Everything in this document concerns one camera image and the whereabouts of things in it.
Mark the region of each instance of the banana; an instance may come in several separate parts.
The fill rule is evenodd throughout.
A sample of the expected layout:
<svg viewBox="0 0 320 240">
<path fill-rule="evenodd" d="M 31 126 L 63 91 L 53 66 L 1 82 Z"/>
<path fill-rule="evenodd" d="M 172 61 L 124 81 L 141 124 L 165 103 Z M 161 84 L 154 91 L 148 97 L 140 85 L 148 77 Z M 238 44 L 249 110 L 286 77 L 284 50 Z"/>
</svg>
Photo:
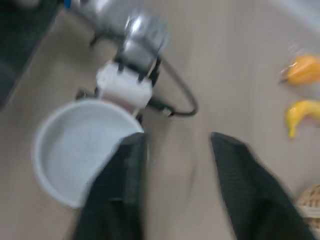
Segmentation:
<svg viewBox="0 0 320 240">
<path fill-rule="evenodd" d="M 286 126 L 290 139 L 295 137 L 299 122 L 307 115 L 320 121 L 320 101 L 297 101 L 288 109 L 286 113 Z"/>
<path fill-rule="evenodd" d="M 311 84 L 320 80 L 320 59 L 313 55 L 297 56 L 286 71 L 290 85 Z"/>
</svg>

